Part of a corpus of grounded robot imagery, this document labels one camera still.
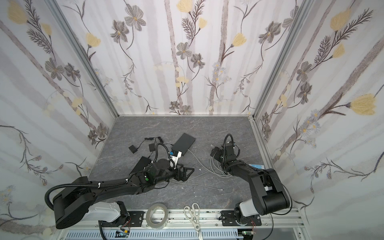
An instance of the floral wallpaper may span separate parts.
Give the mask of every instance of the floral wallpaper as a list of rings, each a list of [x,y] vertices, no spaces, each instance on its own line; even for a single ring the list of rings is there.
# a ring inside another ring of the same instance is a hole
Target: floral wallpaper
[[[253,114],[302,1],[57,0],[119,114]]]
[[[256,118],[313,240],[384,237],[383,16],[315,1]]]
[[[51,239],[45,192],[90,174],[114,117],[44,1],[0,9],[0,238]]]

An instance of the scissors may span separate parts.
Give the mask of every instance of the scissors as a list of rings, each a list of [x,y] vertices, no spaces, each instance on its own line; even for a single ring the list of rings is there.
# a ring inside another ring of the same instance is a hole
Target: scissors
[[[203,240],[203,235],[201,234],[200,224],[199,224],[199,217],[200,217],[200,207],[197,203],[192,204],[192,210],[189,206],[184,207],[184,215],[186,218],[188,218],[195,230],[197,231],[199,235],[199,240]]]

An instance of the wallpaper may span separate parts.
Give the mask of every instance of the wallpaper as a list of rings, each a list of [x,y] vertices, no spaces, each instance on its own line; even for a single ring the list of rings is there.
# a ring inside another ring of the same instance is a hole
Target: wallpaper
[[[383,21],[383,1],[315,1],[257,116],[313,240],[384,238]]]
[[[253,114],[300,0],[57,0],[119,114]]]
[[[0,239],[51,239],[45,192],[90,174],[114,117],[44,1],[0,11]]]

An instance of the tape roll core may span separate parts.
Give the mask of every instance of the tape roll core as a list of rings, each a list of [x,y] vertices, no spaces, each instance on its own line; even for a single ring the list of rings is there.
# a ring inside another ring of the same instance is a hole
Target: tape roll core
[[[153,213],[158,209],[161,209],[164,211],[164,218],[159,223],[153,223],[151,220],[151,217]],[[148,209],[145,219],[147,221],[148,226],[150,226],[155,230],[160,230],[168,224],[168,209],[164,204],[160,204],[160,203],[154,204]]]

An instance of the gray flower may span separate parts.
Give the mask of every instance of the gray flower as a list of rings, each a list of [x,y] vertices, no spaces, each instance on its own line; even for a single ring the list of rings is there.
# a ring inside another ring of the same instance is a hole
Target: gray flower
[[[68,65],[66,65],[64,68],[65,72],[67,73],[67,76],[72,77],[74,82],[76,82],[76,77],[80,78],[80,71],[75,70],[70,63],[68,63]]]
[[[177,101],[174,101],[174,102],[171,101],[169,109],[174,111],[175,109],[179,109],[179,105],[180,104]]]
[[[265,124],[264,130],[263,130],[265,138],[269,138],[269,134],[271,134],[271,132],[272,132],[271,127],[268,124]]]
[[[64,69],[61,65],[56,66],[56,61],[54,59],[49,58],[49,61],[45,62],[45,69],[51,73],[52,79],[55,79],[55,77],[57,77],[59,81],[62,79],[61,75],[64,73]]]
[[[291,18],[284,19],[283,25],[282,25],[283,28],[289,28],[292,25],[298,10],[299,10],[299,6],[295,6],[295,8],[291,10]]]
[[[280,33],[280,25],[281,23],[275,23],[272,21],[265,29],[266,33],[259,35],[259,43],[263,43],[265,40],[271,43],[273,41],[273,37]]]
[[[267,112],[265,112],[265,114],[262,116],[262,121],[266,123],[268,122],[268,118],[269,118],[269,115]]]
[[[125,25],[125,22],[113,20],[112,29],[115,30],[115,33],[111,33],[113,41],[118,43],[121,38],[124,42],[128,42],[127,36],[125,34],[129,34],[129,30]]]
[[[181,59],[185,59],[185,57],[192,56],[192,52],[188,50],[189,45],[188,43],[179,43],[177,45],[177,49],[179,50],[176,55],[180,56]]]
[[[297,70],[297,81],[306,82],[308,79],[307,73],[311,71],[312,64],[309,64],[308,61],[305,61],[301,64],[301,69]]]
[[[143,11],[136,5],[131,7],[131,5],[127,4],[125,7],[125,11],[128,13],[129,17],[125,17],[125,22],[128,26],[135,25],[137,31],[141,31],[141,26],[147,25],[147,23],[141,19],[144,15]]]
[[[97,127],[97,134],[99,134],[100,137],[105,137],[107,134],[107,127],[100,123],[100,125]]]
[[[201,54],[193,54],[192,57],[191,57],[191,61],[193,62],[193,67],[197,67],[197,65],[200,67],[200,68],[203,68],[205,63],[203,63],[201,60],[203,58],[201,57]]]
[[[192,113],[191,106],[187,106],[187,105],[182,106],[182,107],[180,108],[180,112],[181,112],[183,115],[191,114],[191,113]]]
[[[297,95],[297,97],[301,98],[301,104],[307,103],[307,95],[311,94],[312,85],[310,85],[308,82],[305,82],[305,84],[300,87],[300,90],[301,92]]]
[[[96,134],[95,130],[89,131],[88,139],[90,141],[92,141],[91,145],[94,145],[96,143],[96,138],[97,138],[97,134]]]

